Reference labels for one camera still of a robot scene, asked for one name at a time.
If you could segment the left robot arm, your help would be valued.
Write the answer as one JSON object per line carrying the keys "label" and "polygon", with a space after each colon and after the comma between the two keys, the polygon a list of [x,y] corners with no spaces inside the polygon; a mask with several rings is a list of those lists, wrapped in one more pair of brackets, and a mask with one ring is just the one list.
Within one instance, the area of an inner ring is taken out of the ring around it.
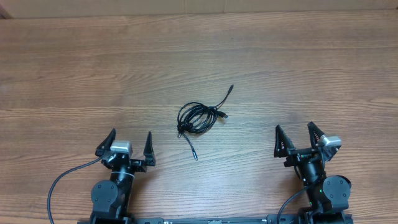
{"label": "left robot arm", "polygon": [[116,130],[96,148],[95,155],[102,165],[111,170],[108,180],[101,180],[91,190],[93,210],[90,223],[135,223],[133,214],[128,212],[132,186],[136,172],[146,172],[155,166],[152,147],[152,133],[148,133],[143,155],[144,160],[132,158],[130,141],[116,139]]}

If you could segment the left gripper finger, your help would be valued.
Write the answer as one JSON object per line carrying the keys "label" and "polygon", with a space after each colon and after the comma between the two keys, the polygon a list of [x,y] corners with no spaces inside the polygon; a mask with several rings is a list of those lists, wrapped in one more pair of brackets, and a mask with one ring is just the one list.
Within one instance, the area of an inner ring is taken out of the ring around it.
{"label": "left gripper finger", "polygon": [[115,137],[116,130],[113,128],[108,136],[96,148],[95,156],[101,157],[106,151],[109,151],[113,141],[115,140]]}
{"label": "left gripper finger", "polygon": [[152,146],[152,133],[149,131],[146,139],[146,145],[144,148],[143,155],[145,156],[146,166],[155,166],[156,159]]}

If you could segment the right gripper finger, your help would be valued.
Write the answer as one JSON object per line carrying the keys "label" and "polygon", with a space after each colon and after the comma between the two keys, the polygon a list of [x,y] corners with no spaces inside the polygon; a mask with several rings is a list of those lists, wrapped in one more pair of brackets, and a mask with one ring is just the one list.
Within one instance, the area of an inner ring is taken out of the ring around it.
{"label": "right gripper finger", "polygon": [[287,157],[295,150],[290,138],[287,137],[282,127],[278,124],[275,127],[274,157]]}
{"label": "right gripper finger", "polygon": [[307,125],[309,136],[310,136],[310,144],[312,148],[316,148],[318,141],[325,134],[321,131],[314,122],[309,122]]}

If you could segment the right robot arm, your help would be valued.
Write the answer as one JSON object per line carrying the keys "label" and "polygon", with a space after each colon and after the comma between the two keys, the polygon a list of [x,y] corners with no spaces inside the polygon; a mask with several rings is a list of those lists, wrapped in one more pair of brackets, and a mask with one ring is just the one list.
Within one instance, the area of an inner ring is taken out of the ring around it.
{"label": "right robot arm", "polygon": [[[275,217],[276,223],[353,223],[349,208],[351,182],[343,175],[327,176],[325,164],[338,152],[342,141],[325,134],[315,123],[307,124],[310,147],[297,149],[281,126],[275,127],[274,157],[284,158],[285,167],[293,167],[303,189],[289,197]],[[296,215],[283,215],[286,206],[301,194],[307,194],[309,206]]]}

